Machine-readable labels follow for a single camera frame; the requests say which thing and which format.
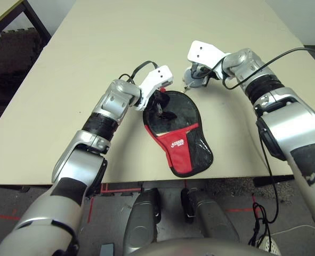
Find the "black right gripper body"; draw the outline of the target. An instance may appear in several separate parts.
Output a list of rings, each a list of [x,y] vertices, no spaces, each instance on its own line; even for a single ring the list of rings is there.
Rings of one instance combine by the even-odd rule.
[[[205,66],[200,67],[200,71],[198,73],[198,77],[199,78],[213,78],[216,79],[216,73],[214,71],[212,71],[211,69],[208,69]]]

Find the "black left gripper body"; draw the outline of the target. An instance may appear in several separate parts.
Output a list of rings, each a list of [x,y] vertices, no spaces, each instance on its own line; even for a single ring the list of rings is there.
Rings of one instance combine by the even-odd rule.
[[[170,101],[167,93],[155,90],[149,98],[149,106],[154,107],[160,104],[161,107],[166,107]]]

